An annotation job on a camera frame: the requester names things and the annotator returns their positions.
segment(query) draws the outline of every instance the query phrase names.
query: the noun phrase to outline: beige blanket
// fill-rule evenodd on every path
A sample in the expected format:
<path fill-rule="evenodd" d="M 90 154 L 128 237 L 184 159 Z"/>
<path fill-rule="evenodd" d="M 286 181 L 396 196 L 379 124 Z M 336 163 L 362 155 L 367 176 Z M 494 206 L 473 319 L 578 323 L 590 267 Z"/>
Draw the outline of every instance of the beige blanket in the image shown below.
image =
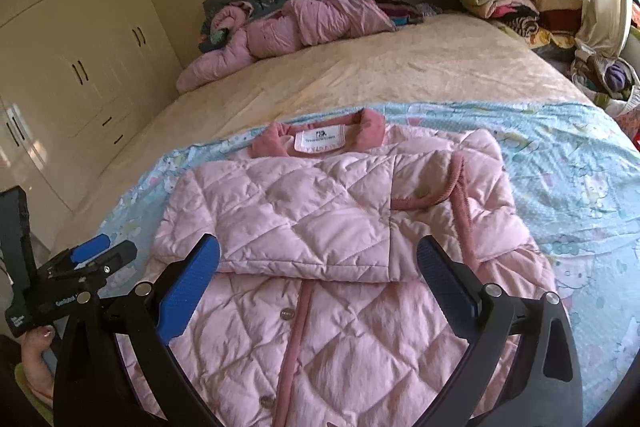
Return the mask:
<path fill-rule="evenodd" d="M 120 196 L 173 149 L 336 107 L 454 100 L 589 103 L 537 55 L 461 14 L 262 60 L 167 107 L 103 172 L 55 251 L 93 237 Z"/>

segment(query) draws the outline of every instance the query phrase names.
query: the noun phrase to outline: drawer handle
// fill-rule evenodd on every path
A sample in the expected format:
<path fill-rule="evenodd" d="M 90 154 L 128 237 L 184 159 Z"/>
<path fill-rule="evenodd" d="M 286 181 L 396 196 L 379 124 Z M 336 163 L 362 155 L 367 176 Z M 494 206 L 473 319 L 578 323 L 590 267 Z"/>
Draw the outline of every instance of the drawer handle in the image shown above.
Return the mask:
<path fill-rule="evenodd" d="M 16 147 L 20 147 L 20 143 L 18 142 L 18 140 L 15 138 L 15 134 L 14 131 L 12 131 L 11 126 L 9 125 L 9 122 L 4 122 L 6 124 L 6 128 L 9 130 L 9 134 L 11 135 L 11 138 L 14 139 L 15 145 Z"/>
<path fill-rule="evenodd" d="M 140 32 L 140 35 L 142 35 L 142 43 L 146 44 L 145 34 L 140 29 L 140 26 L 136 26 L 136 28 L 138 28 L 138 31 Z"/>
<path fill-rule="evenodd" d="M 80 64 L 80 67 L 82 68 L 82 74 L 84 74 L 84 81 L 89 82 L 89 75 L 86 74 L 86 71 L 84 70 L 84 66 L 82 65 L 82 62 L 80 62 L 80 60 L 78 60 L 78 64 Z"/>
<path fill-rule="evenodd" d="M 22 138 L 23 140 L 26 140 L 26 138 L 24 137 L 24 134 L 22 134 L 22 131 L 20 130 L 20 126 L 18 125 L 17 121 L 15 121 L 15 117 L 12 116 L 11 119 L 14 121 L 15 128 L 18 130 L 18 133 L 20 134 L 20 138 Z"/>
<path fill-rule="evenodd" d="M 71 64 L 71 67 L 74 68 L 74 73 L 76 74 L 76 76 L 78 77 L 78 81 L 80 82 L 80 85 L 82 86 L 82 78 L 80 77 L 80 73 L 78 73 L 78 68 L 76 68 L 75 64 Z"/>

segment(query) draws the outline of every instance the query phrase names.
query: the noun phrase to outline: white wardrobe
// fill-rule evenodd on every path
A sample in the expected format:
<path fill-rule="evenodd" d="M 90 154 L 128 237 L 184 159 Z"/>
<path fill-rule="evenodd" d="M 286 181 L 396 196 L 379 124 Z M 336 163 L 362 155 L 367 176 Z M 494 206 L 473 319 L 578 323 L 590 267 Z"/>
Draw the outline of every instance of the white wardrobe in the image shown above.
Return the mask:
<path fill-rule="evenodd" d="M 27 191 L 44 245 L 180 69 L 151 0 L 0 0 L 0 190 Z"/>

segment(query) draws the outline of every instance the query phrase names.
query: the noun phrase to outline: light blue blanket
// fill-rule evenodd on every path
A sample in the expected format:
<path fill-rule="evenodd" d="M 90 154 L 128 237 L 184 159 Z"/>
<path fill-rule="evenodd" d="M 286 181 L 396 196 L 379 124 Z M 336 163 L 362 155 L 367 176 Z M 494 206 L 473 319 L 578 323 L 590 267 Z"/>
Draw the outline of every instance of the light blue blanket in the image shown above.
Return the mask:
<path fill-rule="evenodd" d="M 556 272 L 569 310 L 584 385 L 584 423 L 604 405 L 640 347 L 640 154 L 615 122 L 578 103 L 385 103 L 388 122 L 449 131 L 487 128 L 500 143 L 518 214 Z M 334 110 L 302 123 L 353 112 Z M 142 276 L 178 177 L 246 147 L 262 131 L 166 154 L 100 226 L 112 244 L 131 239 L 138 258 L 108 283 L 118 295 Z"/>

